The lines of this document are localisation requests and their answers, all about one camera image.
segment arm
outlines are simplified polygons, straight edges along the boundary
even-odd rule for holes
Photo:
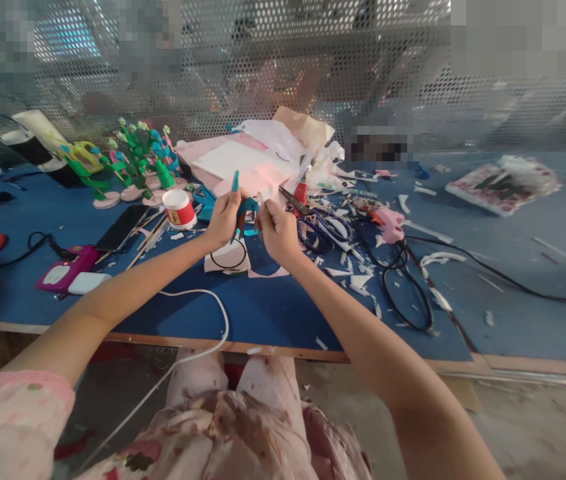
[[[480,434],[438,375],[398,335],[298,248],[296,219],[267,201],[267,251],[314,300],[354,368],[386,404],[411,479],[504,479]]]
[[[48,370],[75,385],[112,328],[182,272],[230,240],[236,232],[236,212],[240,202],[241,193],[228,193],[218,198],[204,234],[89,292],[2,371]]]

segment person's left hand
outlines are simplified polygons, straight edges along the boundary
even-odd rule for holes
[[[209,226],[202,235],[209,243],[212,252],[224,247],[233,238],[236,233],[238,207],[247,197],[247,193],[240,189],[238,192],[230,191],[216,199]]]

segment red and white cup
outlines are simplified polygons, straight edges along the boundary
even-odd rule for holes
[[[194,207],[184,190],[168,190],[163,195],[163,205],[169,224],[176,230],[188,230],[198,222]]]

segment wooden table edge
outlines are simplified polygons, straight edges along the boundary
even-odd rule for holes
[[[0,322],[0,331],[42,334],[49,327],[47,325],[22,325],[19,323]],[[158,335],[138,335],[129,333],[110,332],[106,341],[122,343],[138,343],[142,345],[155,345],[157,347],[185,347],[206,349],[216,345],[218,340],[190,339],[178,337],[161,337]],[[264,355],[281,355],[306,360],[330,361],[349,363],[345,352],[325,351],[319,349],[302,349],[292,347],[277,347],[274,345],[256,345],[253,343],[228,341],[221,350],[227,352],[247,353],[254,348],[262,348],[259,352]],[[430,360],[427,364],[437,373],[452,375],[454,373],[474,375],[496,375],[500,371],[512,373],[541,373],[547,375],[566,375],[566,361],[537,359],[530,357],[504,357],[502,355],[472,354],[472,361]]]

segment workbench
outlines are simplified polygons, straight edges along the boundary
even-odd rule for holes
[[[532,240],[532,237],[540,237],[566,251],[566,152],[536,155],[556,170],[563,188],[522,207],[509,218],[497,217],[444,191],[449,181],[500,156],[501,153],[414,155],[412,160],[430,169],[438,164],[451,169],[449,173],[432,171],[429,180],[418,180],[412,163],[346,163],[343,168],[370,172],[387,168],[398,173],[394,182],[379,179],[369,184],[379,200],[389,201],[392,209],[400,211],[398,194],[408,194],[411,214],[407,217],[413,222],[453,237],[454,245],[488,257],[484,260],[490,265],[532,289],[566,297],[566,259]],[[414,192],[416,180],[438,195]],[[128,206],[121,202],[109,210],[96,210],[91,206],[93,198],[89,189],[64,189],[45,175],[23,178],[19,184],[26,191],[0,181],[0,191],[16,196],[16,200],[0,205],[0,232],[9,236],[7,246],[0,251],[0,263],[22,255],[27,249],[27,237],[33,231],[54,234],[58,244],[65,248],[95,243]],[[356,188],[363,189],[362,182],[358,182]],[[378,231],[370,226],[365,229],[368,242],[374,246]],[[427,237],[409,227],[405,232]],[[174,248],[194,235],[187,233],[184,239],[177,241],[165,235],[145,259]],[[111,275],[124,271],[141,240],[138,235],[133,237],[126,253],[111,255],[93,270]],[[269,275],[278,269],[257,236],[246,237],[246,245],[254,271]],[[410,241],[409,246],[418,258],[445,250],[418,241]],[[360,246],[357,249],[364,254]],[[559,264],[542,256],[542,251],[550,253]],[[386,245],[375,252],[381,259],[394,255],[393,249]],[[321,268],[342,269],[339,251],[322,257],[325,262]],[[43,246],[23,261],[0,268],[0,330],[42,333],[79,299],[69,296],[57,301],[51,293],[34,288],[35,282],[55,260],[54,252]],[[410,267],[425,285],[416,264],[411,263]],[[436,370],[478,375],[501,370],[566,375],[566,305],[527,295],[470,259],[464,263],[432,265],[428,270],[430,279],[454,310],[452,319],[433,304],[435,330],[439,332],[436,337],[400,326],[402,320],[390,311],[394,306],[386,298],[378,268],[375,278],[366,287],[381,305],[383,322]],[[478,278],[478,274],[503,291]],[[334,281],[340,283],[343,279],[349,284],[346,277],[334,278]],[[397,306],[414,322],[424,323],[416,289],[396,272],[389,274],[388,280]],[[326,320],[291,276],[250,279],[247,275],[205,274],[199,262],[165,290],[189,289],[212,290],[224,303],[230,323],[224,350],[246,352],[254,346],[262,346],[262,353],[274,355],[347,360]],[[347,292],[373,311],[370,297],[362,297],[349,289]],[[485,311],[493,313],[494,327],[486,325]],[[116,327],[108,338],[203,348],[216,344],[223,328],[221,312],[209,295],[157,295]],[[329,350],[322,350],[316,338]]]

